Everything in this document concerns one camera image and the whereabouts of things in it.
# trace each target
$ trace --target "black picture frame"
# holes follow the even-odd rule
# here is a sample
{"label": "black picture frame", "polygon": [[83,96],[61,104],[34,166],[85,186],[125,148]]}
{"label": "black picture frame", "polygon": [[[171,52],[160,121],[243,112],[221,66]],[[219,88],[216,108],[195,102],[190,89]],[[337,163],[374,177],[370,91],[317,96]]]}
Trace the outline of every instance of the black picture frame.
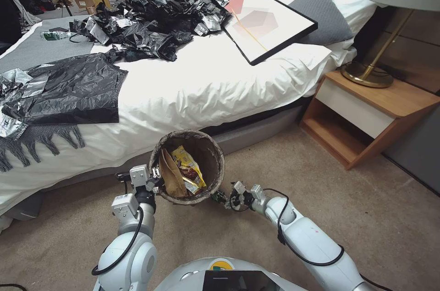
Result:
{"label": "black picture frame", "polygon": [[299,39],[305,37],[306,35],[308,35],[309,33],[313,32],[314,30],[316,30],[318,28],[318,22],[316,22],[315,20],[313,20],[312,18],[296,11],[295,9],[291,8],[290,6],[278,1],[278,0],[273,0],[276,3],[284,6],[285,8],[299,14],[300,16],[308,19],[309,21],[312,22],[312,25],[310,25],[308,28],[302,30],[301,32],[298,32],[297,34],[295,34],[294,36],[290,37],[289,39],[283,41],[282,43],[280,43],[279,45],[269,49],[267,52],[263,53],[262,55],[260,55],[258,58],[254,59],[254,60],[249,60],[248,57],[246,56],[246,54],[242,51],[242,49],[240,48],[240,46],[235,42],[234,38],[228,33],[228,31],[226,30],[225,26],[222,25],[223,30],[226,32],[226,34],[228,35],[229,38],[231,38],[231,40],[235,43],[235,45],[237,46],[237,48],[240,50],[240,53],[243,55],[243,57],[246,59],[246,61],[252,65],[255,66],[258,63],[264,61],[265,59],[271,57],[272,55],[278,53],[280,50],[288,47],[291,44],[296,43]]}

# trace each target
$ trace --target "brass lamp base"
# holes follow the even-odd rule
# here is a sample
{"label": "brass lamp base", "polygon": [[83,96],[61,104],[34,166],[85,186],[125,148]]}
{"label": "brass lamp base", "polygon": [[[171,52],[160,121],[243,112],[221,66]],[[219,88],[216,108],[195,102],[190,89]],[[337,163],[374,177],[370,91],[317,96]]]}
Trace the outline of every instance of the brass lamp base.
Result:
{"label": "brass lamp base", "polygon": [[393,77],[384,70],[372,66],[365,67],[358,62],[344,65],[341,74],[352,82],[368,87],[386,88],[393,83]]}

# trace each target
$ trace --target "lamp stem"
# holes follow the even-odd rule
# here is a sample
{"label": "lamp stem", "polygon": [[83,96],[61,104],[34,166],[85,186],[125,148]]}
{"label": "lamp stem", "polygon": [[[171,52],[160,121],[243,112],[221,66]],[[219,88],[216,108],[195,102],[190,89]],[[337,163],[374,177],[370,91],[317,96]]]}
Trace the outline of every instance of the lamp stem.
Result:
{"label": "lamp stem", "polygon": [[408,19],[411,17],[413,12],[414,12],[414,9],[410,9],[410,11],[406,14],[406,16],[400,21],[400,23],[397,25],[397,27],[395,28],[393,33],[390,35],[388,40],[385,42],[385,44],[382,46],[382,48],[377,53],[377,55],[374,58],[373,62],[371,62],[368,65],[368,67],[365,69],[364,74],[360,77],[361,79],[366,79],[370,75],[371,71],[374,70],[374,68],[376,67],[377,62],[379,61],[379,59],[381,58],[383,53],[386,51],[388,46],[394,41],[394,39],[396,39],[396,37],[400,34],[401,30],[403,29],[404,25],[407,23]]}

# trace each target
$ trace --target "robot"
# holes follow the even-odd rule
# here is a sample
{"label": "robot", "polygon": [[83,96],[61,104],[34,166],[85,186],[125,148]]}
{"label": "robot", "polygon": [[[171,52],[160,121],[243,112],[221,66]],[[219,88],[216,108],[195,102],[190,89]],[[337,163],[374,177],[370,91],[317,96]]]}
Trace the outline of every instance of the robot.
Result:
{"label": "robot", "polygon": [[[119,219],[118,237],[104,250],[92,274],[98,279],[93,291],[146,291],[157,261],[153,244],[155,194],[161,180],[159,169],[149,175],[147,165],[133,167],[120,180],[131,181],[134,194],[117,196],[112,203]],[[312,220],[304,217],[288,196],[271,198],[256,184],[248,191],[241,182],[233,185],[226,199],[217,198],[234,211],[251,209],[278,230],[278,239],[305,264],[324,290],[373,291],[355,263]],[[303,288],[263,267],[233,258],[203,258],[177,267],[155,291],[300,291]]]}

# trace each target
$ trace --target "open shelf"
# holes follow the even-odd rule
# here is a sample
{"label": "open shelf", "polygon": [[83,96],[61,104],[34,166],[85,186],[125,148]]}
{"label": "open shelf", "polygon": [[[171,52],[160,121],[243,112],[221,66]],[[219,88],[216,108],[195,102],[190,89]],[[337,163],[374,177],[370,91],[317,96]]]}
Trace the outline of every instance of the open shelf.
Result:
{"label": "open shelf", "polygon": [[312,103],[316,114],[305,116],[303,129],[347,167],[374,139],[319,100]]}

